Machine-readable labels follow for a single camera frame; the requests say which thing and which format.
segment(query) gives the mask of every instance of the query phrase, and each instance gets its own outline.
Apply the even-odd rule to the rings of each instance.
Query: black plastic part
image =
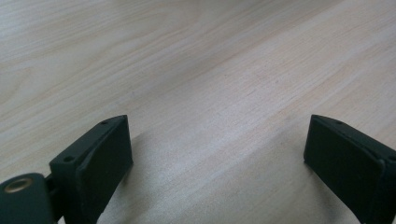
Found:
[[[313,115],[304,160],[361,223],[392,223],[396,152],[345,123]]]
[[[102,121],[52,160],[66,223],[96,223],[132,163],[126,116]]]
[[[27,174],[0,185],[0,223],[53,224],[50,196],[43,175]]]

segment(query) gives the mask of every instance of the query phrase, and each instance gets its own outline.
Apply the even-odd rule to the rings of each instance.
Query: wooden table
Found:
[[[304,165],[311,114],[396,148],[396,1],[2,1],[0,181],[129,117],[99,223],[358,223]]]

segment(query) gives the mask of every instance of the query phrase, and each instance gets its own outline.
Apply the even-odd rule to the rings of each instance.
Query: wood grain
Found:
[[[396,148],[396,2],[2,1],[0,181],[127,114],[99,223],[358,223],[303,163],[309,117]]]

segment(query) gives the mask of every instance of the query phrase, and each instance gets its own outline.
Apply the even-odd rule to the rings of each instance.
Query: light wood tabletop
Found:
[[[2,1],[0,181],[128,115],[99,223],[359,223],[304,164],[311,114],[396,148],[396,1]]]

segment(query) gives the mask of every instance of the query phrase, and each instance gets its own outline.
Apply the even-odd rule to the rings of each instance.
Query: wooden surface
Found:
[[[358,223],[303,163],[311,114],[396,148],[396,1],[2,1],[0,181],[129,117],[99,223]]]

